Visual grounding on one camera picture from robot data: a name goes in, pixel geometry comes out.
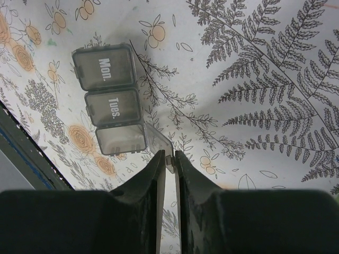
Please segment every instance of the orange flower print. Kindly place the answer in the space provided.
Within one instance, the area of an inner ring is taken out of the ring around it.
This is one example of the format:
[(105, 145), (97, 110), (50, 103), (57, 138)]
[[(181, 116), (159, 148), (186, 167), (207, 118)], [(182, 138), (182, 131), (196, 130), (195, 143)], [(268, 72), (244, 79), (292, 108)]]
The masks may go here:
[(32, 56), (26, 51), (26, 48), (11, 40), (13, 54), (19, 65), (26, 71), (34, 69)]
[(28, 38), (35, 44), (39, 45), (41, 43), (41, 35), (35, 27), (29, 25), (26, 26), (26, 33)]
[(116, 175), (114, 165), (109, 162), (108, 159), (98, 156), (94, 158), (95, 163), (99, 167), (101, 171), (103, 171), (106, 175)]
[(84, 127), (72, 125), (69, 128), (69, 137), (81, 152), (94, 153), (95, 144), (93, 138)]
[[(64, 79), (59, 74), (57, 74), (57, 69), (59, 68), (59, 66), (60, 66), (60, 61), (55, 62), (53, 60), (53, 62), (49, 63), (49, 70), (47, 74), (48, 74), (48, 77), (52, 80), (53, 84), (57, 84), (57, 83), (60, 84), (60, 81), (65, 83)], [(56, 85), (56, 89), (60, 92), (59, 85)]]
[(0, 13), (0, 44), (6, 44), (10, 41), (11, 32), (7, 25), (6, 19), (2, 13)]
[(99, 0), (83, 0), (83, 6), (75, 10), (75, 20), (78, 20), (79, 14), (83, 20), (87, 20), (94, 13), (94, 5), (100, 5)]
[(67, 15), (66, 12), (60, 9), (60, 1), (56, 0), (55, 7), (50, 8), (46, 3), (44, 4), (49, 16), (53, 19), (53, 22), (48, 24), (45, 28), (46, 30), (51, 30), (52, 34), (60, 34), (61, 29), (66, 27), (66, 20), (64, 15)]
[(116, 157), (119, 159), (119, 160), (126, 160), (127, 159), (127, 155), (125, 153), (121, 153), (119, 155), (116, 155)]
[(151, 48), (155, 49), (159, 42), (162, 42), (165, 39), (165, 29), (163, 28), (163, 24), (165, 22), (160, 21), (161, 15), (159, 14), (153, 24), (148, 23), (147, 21), (139, 21), (139, 23), (147, 29), (149, 29), (149, 32), (145, 31), (144, 29), (141, 29), (141, 31), (144, 33), (144, 35), (148, 36), (145, 41), (145, 50), (147, 50), (147, 45), (149, 45)]
[(215, 178), (218, 179), (218, 176), (216, 173), (221, 173), (225, 174), (224, 171), (221, 169), (217, 168), (216, 166), (213, 165), (213, 161), (219, 157), (219, 153), (214, 155), (213, 157), (210, 156), (209, 152), (206, 151), (205, 149), (203, 150), (206, 154), (206, 156), (200, 157), (200, 167), (206, 170), (206, 173), (209, 175), (215, 175)]

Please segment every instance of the open pill box lid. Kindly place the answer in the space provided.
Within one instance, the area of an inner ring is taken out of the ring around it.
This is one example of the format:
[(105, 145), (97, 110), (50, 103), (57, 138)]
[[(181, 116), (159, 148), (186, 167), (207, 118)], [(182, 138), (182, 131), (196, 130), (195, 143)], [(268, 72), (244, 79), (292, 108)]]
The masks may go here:
[(86, 110), (94, 126), (117, 126), (141, 121), (139, 93), (135, 88), (85, 94)]
[(151, 124), (146, 123), (147, 140), (150, 151), (155, 155), (165, 150), (166, 168), (174, 174), (174, 148), (172, 142)]
[(117, 127), (99, 127), (95, 134), (103, 155), (135, 153), (147, 148), (146, 128), (143, 122)]
[(135, 63), (129, 44), (80, 48), (72, 52), (74, 71), (85, 91), (133, 86)]

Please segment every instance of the botanical pattern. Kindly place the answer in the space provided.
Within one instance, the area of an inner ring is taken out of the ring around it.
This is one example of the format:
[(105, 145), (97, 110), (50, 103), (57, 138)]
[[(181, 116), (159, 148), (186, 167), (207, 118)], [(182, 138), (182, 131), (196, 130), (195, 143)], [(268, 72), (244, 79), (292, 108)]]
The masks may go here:
[(46, 30), (51, 30), (52, 34), (60, 34), (61, 30), (66, 27), (66, 20), (64, 15), (66, 12), (60, 9), (60, 0), (55, 0), (55, 4), (49, 7), (46, 3), (44, 4), (48, 15), (53, 19), (52, 23), (46, 26)]
[[(306, 51), (317, 47), (308, 40), (319, 34), (322, 25), (319, 18), (325, 11), (326, 1), (305, 1), (285, 30), (280, 32), (274, 26), (281, 21), (273, 17), (281, 9), (280, 0), (263, 0), (248, 17), (242, 11), (246, 9), (245, 0), (234, 0), (228, 8), (225, 8), (225, 0), (188, 3), (192, 14), (199, 17), (198, 24), (207, 26), (201, 38), (202, 44), (213, 44), (207, 68), (226, 61), (232, 54), (239, 56), (215, 79), (213, 86), (225, 79), (252, 78), (229, 89), (219, 103), (238, 100), (262, 105), (269, 103), (271, 106), (228, 119), (224, 126), (258, 126), (288, 134), (292, 139), (289, 140), (287, 135), (279, 137), (277, 134), (274, 139), (270, 134), (264, 138), (259, 135), (256, 140), (247, 141), (245, 146), (264, 150), (269, 147), (272, 151), (279, 147), (279, 151), (286, 151), (288, 157), (294, 155), (295, 160), (301, 159), (302, 163), (310, 161), (310, 172), (302, 182), (318, 176), (339, 178), (339, 167), (334, 159), (338, 148), (334, 134), (338, 135), (336, 120), (339, 120), (339, 115), (329, 96), (339, 95), (339, 87), (331, 82), (331, 79), (339, 79), (339, 72), (335, 69), (339, 30), (333, 30), (334, 36), (325, 39), (326, 51), (319, 49), (318, 59), (307, 61), (305, 58)], [(296, 81), (287, 75), (286, 69), (297, 71)], [(315, 107), (314, 100), (327, 106), (323, 112)], [(315, 128), (313, 123), (318, 119), (323, 126)]]
[(176, 68), (172, 71), (169, 71), (167, 66), (159, 68), (156, 64), (152, 64), (150, 62), (151, 59), (147, 58), (147, 56), (138, 55), (137, 53), (136, 55), (146, 74), (140, 78), (140, 86), (148, 86), (144, 95), (146, 95), (147, 99), (152, 102), (153, 106), (168, 103), (167, 105), (171, 108), (171, 114), (168, 118), (172, 121), (177, 130), (182, 130), (181, 124), (184, 123), (183, 120), (188, 120), (191, 126), (198, 129), (196, 135), (199, 136), (199, 140), (203, 140), (203, 142), (207, 144), (208, 148), (211, 150), (216, 149), (216, 144), (218, 144), (221, 146), (221, 153), (226, 155), (228, 158), (237, 160), (241, 160), (243, 158), (245, 152), (243, 151), (242, 144), (228, 140), (224, 135), (221, 137), (215, 137), (216, 132), (209, 131), (211, 126), (217, 127), (216, 123), (218, 121), (213, 119), (212, 116), (209, 114), (195, 116), (192, 111), (189, 114), (184, 113), (183, 109), (187, 106), (189, 106), (192, 110), (195, 109), (195, 105), (197, 105), (195, 94), (188, 94), (185, 97), (180, 97), (167, 86), (163, 86), (160, 82), (154, 81), (154, 78), (152, 77), (152, 73), (156, 72), (158, 77), (161, 79), (163, 77), (167, 77), (167, 79), (170, 80), (172, 76), (178, 74)]
[(94, 6), (100, 5), (99, 0), (82, 0), (82, 6), (80, 8), (75, 9), (75, 20), (78, 20), (79, 15), (83, 20), (87, 20), (90, 15), (92, 15), (95, 11)]
[[(335, 196), (336, 6), (1, 0), (0, 100), (75, 189), (110, 191), (153, 154), (100, 153), (72, 51), (130, 43), (145, 121), (209, 179), (227, 189), (316, 188)], [(161, 253), (180, 253), (177, 220), (166, 172)]]

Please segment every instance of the leaf illustration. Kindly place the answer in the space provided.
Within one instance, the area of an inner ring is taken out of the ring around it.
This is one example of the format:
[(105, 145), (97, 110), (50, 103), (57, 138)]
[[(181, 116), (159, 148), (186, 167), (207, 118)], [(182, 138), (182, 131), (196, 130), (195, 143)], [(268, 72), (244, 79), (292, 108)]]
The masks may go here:
[[(281, 78), (280, 75), (278, 75), (275, 71), (271, 72), (273, 75), (273, 79), (268, 77), (266, 74), (264, 74), (264, 80), (261, 78), (257, 77), (256, 81), (257, 83), (253, 82), (250, 80), (250, 83), (248, 84), (247, 82), (244, 82), (244, 86), (238, 85), (237, 88), (233, 87), (232, 90), (229, 90), (228, 93), (224, 93), (223, 96), (219, 99), (220, 102), (225, 102), (225, 101), (235, 101), (238, 99), (240, 102), (244, 98), (245, 101), (249, 101), (249, 96), (251, 94), (251, 99), (253, 103), (257, 102), (257, 93), (259, 93), (259, 102), (263, 104), (266, 96), (267, 96), (267, 89), (270, 89), (269, 92), (269, 101), (270, 104), (273, 105), (275, 100), (282, 101), (283, 97), (283, 92), (284, 89), (282, 88), (277, 88), (277, 87), (282, 87), (286, 86), (289, 83), (286, 82), (283, 78)], [(292, 90), (289, 88), (288, 95), (290, 96), (292, 93)]]
[(175, 27), (175, 15), (174, 14), (172, 15), (172, 21), (173, 21), (173, 25)]
[(278, 178), (278, 176), (275, 173), (270, 171), (261, 170), (260, 173), (262, 173), (264, 176), (268, 178)]
[(324, 120), (325, 120), (325, 124), (326, 124), (327, 128), (329, 128), (330, 130), (334, 130), (335, 126), (334, 126), (334, 123), (333, 123), (331, 111), (329, 110), (329, 108), (325, 108), (324, 111), (325, 111), (325, 119)]
[(75, 9), (75, 21), (78, 20), (79, 17), (79, 8)]
[(81, 116), (81, 121), (82, 121), (83, 125), (85, 126), (85, 128), (89, 132), (95, 131), (95, 127), (93, 126), (92, 121), (88, 117), (88, 115), (86, 115), (83, 111), (81, 111), (80, 116)]
[(160, 14), (154, 19), (153, 26), (156, 26), (160, 20)]
[(193, 49), (188, 44), (182, 42), (182, 43), (180, 43), (180, 45), (184, 50), (189, 51), (189, 52), (193, 52)]
[(40, 140), (40, 130), (36, 134), (32, 135), (32, 139), (35, 141), (35, 143), (39, 143)]
[(327, 135), (324, 127), (321, 128), (320, 132), (321, 132), (324, 140), (326, 141), (327, 145), (331, 149), (336, 149), (336, 145), (334, 144), (333, 140)]
[(334, 187), (331, 189), (331, 194), (332, 194), (332, 195), (339, 194), (339, 184), (337, 184), (336, 186), (334, 186)]
[(219, 153), (217, 153), (216, 155), (214, 155), (212, 158), (211, 158), (211, 160), (215, 160), (215, 159), (217, 159), (218, 157), (219, 157)]
[(14, 74), (16, 74), (18, 77), (21, 77), (20, 72), (13, 65), (11, 65), (10, 63), (7, 63), (7, 65)]
[(339, 79), (339, 72), (338, 71), (334, 71), (334, 70), (329, 70), (328, 73), (327, 73), (327, 76), (329, 78)]
[(238, 184), (238, 189), (256, 189), (254, 182), (252, 179), (248, 176), (248, 174), (244, 174)]
[(286, 189), (286, 187), (277, 185), (277, 186), (273, 186), (272, 189)]
[(90, 166), (87, 165), (87, 169), (95, 176), (100, 177), (100, 175)]
[(153, 26), (146, 21), (139, 21), (139, 23), (147, 28), (152, 28)]
[(221, 169), (219, 169), (219, 168), (216, 168), (216, 171), (217, 172), (219, 172), (219, 173), (221, 173), (221, 174), (225, 174), (225, 172), (224, 171), (222, 171)]
[(314, 61), (312, 60), (310, 61), (310, 66), (316, 78), (320, 80), (324, 79), (325, 73), (319, 68), (319, 66)]
[(339, 167), (328, 167), (326, 165), (322, 165), (322, 168), (316, 167), (315, 169), (311, 169), (311, 171), (303, 177), (301, 182), (306, 182), (318, 177), (332, 178), (334, 176), (339, 178)]
[(46, 10), (47, 10), (47, 12), (48, 12), (48, 15), (49, 15), (51, 18), (53, 18), (52, 12), (51, 12), (50, 8), (48, 7), (48, 5), (47, 5), (46, 3), (45, 3), (44, 5), (45, 5), (45, 7), (46, 7)]
[(332, 85), (328, 82), (322, 82), (318, 89), (320, 90), (323, 90), (323, 91), (326, 91), (326, 92), (329, 92), (331, 94), (336, 94), (339, 96), (339, 87), (338, 86), (335, 86), (335, 85)]

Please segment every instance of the black holder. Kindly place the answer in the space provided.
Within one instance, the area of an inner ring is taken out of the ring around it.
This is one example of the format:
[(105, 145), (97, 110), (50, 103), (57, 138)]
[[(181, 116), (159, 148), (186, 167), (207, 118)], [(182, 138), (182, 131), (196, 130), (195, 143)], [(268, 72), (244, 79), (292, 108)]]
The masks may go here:
[[(166, 153), (103, 191), (0, 194), (0, 253), (159, 253)], [(339, 253), (339, 206), (316, 190), (224, 190), (175, 152), (181, 253)]]

